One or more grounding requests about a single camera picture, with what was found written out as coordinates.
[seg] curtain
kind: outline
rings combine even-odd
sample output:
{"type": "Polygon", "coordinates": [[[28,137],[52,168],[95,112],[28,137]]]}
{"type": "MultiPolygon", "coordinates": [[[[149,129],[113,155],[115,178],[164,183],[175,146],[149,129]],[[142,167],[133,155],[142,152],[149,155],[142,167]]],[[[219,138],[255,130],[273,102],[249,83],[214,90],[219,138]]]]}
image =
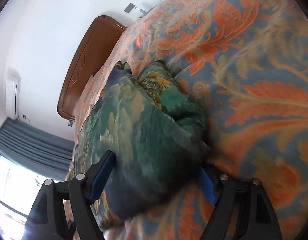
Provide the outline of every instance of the curtain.
{"type": "Polygon", "coordinates": [[[0,128],[0,154],[45,177],[63,181],[74,142],[8,118],[0,128]]]}

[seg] green garment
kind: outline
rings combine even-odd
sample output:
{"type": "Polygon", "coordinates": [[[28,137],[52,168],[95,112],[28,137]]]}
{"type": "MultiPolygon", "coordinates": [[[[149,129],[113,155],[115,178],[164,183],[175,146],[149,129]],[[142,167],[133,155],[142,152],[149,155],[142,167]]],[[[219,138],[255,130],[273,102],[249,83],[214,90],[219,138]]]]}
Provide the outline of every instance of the green garment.
{"type": "Polygon", "coordinates": [[[204,111],[178,90],[162,61],[138,77],[118,62],[79,134],[74,174],[106,150],[117,165],[93,213],[103,229],[168,200],[191,178],[209,148],[204,111]]]}

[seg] bed sheet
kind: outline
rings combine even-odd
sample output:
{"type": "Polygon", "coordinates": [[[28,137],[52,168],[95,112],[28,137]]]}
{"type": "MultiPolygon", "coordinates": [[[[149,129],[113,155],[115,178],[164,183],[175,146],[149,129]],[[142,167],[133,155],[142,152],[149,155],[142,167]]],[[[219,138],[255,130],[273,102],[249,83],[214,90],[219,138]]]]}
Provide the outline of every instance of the bed sheet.
{"type": "MultiPolygon", "coordinates": [[[[294,0],[167,0],[131,25],[89,81],[76,139],[117,61],[134,75],[161,59],[208,114],[213,156],[225,173],[259,178],[283,239],[308,219],[308,20],[294,0]]],[[[199,239],[213,206],[196,184],[108,239],[199,239]]],[[[233,234],[235,221],[228,235],[233,234]]]]}

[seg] wooden headboard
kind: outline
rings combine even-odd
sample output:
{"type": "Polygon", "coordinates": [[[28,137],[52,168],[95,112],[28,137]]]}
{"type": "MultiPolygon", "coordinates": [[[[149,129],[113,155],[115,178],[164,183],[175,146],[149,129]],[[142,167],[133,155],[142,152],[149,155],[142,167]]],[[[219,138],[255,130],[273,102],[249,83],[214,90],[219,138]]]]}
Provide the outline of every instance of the wooden headboard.
{"type": "Polygon", "coordinates": [[[126,29],[110,16],[98,16],[88,28],[69,66],[57,105],[58,114],[75,120],[75,107],[90,76],[95,75],[126,29]]]}

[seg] air conditioner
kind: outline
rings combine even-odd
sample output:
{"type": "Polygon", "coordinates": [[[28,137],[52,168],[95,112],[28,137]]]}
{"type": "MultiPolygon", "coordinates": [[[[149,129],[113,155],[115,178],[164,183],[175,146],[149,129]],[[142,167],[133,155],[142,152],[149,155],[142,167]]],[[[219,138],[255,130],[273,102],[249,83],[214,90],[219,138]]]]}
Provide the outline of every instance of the air conditioner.
{"type": "Polygon", "coordinates": [[[6,112],[11,119],[18,118],[18,98],[20,80],[8,77],[6,80],[6,112]]]}

